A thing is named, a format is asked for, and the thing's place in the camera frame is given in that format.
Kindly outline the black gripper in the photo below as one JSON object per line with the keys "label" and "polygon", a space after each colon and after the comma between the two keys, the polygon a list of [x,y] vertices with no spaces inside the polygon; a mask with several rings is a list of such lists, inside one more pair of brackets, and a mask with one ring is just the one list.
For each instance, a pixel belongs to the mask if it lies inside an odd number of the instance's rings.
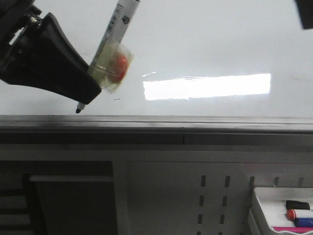
{"label": "black gripper", "polygon": [[0,2],[0,78],[89,104],[100,93],[88,64],[64,35],[57,19],[33,0]]}

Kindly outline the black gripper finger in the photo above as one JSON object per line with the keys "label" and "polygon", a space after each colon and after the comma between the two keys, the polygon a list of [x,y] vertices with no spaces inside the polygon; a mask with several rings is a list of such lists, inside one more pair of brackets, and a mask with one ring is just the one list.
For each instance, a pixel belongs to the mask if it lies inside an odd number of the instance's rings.
{"label": "black gripper finger", "polygon": [[313,0],[295,0],[304,30],[313,28]]}

